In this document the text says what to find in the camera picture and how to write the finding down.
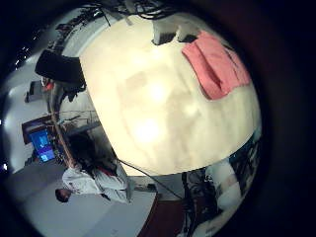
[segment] wire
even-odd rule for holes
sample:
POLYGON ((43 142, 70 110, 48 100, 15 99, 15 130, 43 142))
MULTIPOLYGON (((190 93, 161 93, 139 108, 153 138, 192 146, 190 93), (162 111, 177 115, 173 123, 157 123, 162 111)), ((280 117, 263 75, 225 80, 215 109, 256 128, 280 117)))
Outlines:
POLYGON ((66 111, 66 112, 55 112, 56 114, 64 114, 64 113, 71 113, 71 112, 77 112, 77 113, 88 113, 88 112, 95 112, 96 111, 66 111))
POLYGON ((124 161, 121 161, 117 156, 115 156, 115 159, 117 159, 118 161, 120 161, 121 163, 125 164, 126 166, 129 166, 141 173, 143 173, 144 175, 148 176, 150 179, 154 180, 155 182, 157 182, 159 185, 161 185, 165 190, 169 191, 173 196, 175 196, 176 198, 179 198, 179 199, 183 199, 182 197, 180 197, 179 195, 177 195, 176 193, 174 193, 172 190, 170 190, 167 186, 165 186, 164 184, 162 184, 160 181, 158 181, 157 179, 153 178, 151 175, 149 175, 148 173, 132 166, 132 165, 129 165, 127 164, 126 162, 124 161))

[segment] cable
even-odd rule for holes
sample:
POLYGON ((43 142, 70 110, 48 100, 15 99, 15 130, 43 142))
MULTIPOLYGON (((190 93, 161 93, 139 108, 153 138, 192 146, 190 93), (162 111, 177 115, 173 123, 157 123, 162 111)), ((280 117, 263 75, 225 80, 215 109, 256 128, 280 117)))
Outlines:
POLYGON ((130 168, 133 168, 134 170, 137 170, 141 173, 143 173, 144 175, 148 176, 150 179, 154 180, 155 182, 157 182, 159 185, 161 185, 165 190, 167 190, 168 192, 170 192, 170 194, 172 194, 173 196, 175 196, 176 198, 179 198, 179 199, 183 199, 182 197, 180 197, 179 195, 177 195, 176 193, 174 193, 172 190, 170 190, 167 186, 165 186, 164 184, 162 184, 160 181, 158 181, 157 179, 153 178, 151 175, 149 175, 148 173, 132 166, 132 165, 129 165, 127 164, 126 162, 124 161, 121 161, 117 156, 115 156, 115 159, 117 159, 118 161, 120 161, 121 163, 125 164, 126 166, 129 166, 130 168))

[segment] white shirt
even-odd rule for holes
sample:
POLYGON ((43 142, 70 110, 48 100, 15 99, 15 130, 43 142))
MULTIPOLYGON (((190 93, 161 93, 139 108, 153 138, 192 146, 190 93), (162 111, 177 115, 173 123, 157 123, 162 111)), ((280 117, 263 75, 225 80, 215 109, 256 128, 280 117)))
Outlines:
POLYGON ((71 190, 76 195, 85 194, 101 194, 102 191, 97 186, 92 177, 84 171, 81 171, 82 166, 76 164, 75 168, 69 167, 62 175, 62 181, 67 189, 71 190))

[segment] equipment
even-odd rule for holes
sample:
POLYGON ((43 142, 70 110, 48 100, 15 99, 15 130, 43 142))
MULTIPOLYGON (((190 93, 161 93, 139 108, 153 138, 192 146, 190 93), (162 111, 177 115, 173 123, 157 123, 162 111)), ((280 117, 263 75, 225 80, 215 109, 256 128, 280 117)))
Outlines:
POLYGON ((30 138, 42 162, 55 158, 46 129, 31 133, 30 138))

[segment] desk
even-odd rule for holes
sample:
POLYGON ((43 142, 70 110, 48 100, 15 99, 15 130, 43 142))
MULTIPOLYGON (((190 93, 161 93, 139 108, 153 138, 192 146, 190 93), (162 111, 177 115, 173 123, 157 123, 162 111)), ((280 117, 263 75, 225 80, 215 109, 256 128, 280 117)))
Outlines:
MULTIPOLYGON (((102 31, 80 55, 87 88, 119 159, 152 175, 210 165, 240 148, 260 123, 253 85, 209 101, 182 55, 154 45, 150 21, 130 17, 102 31)), ((130 176, 141 173, 124 167, 130 176)))

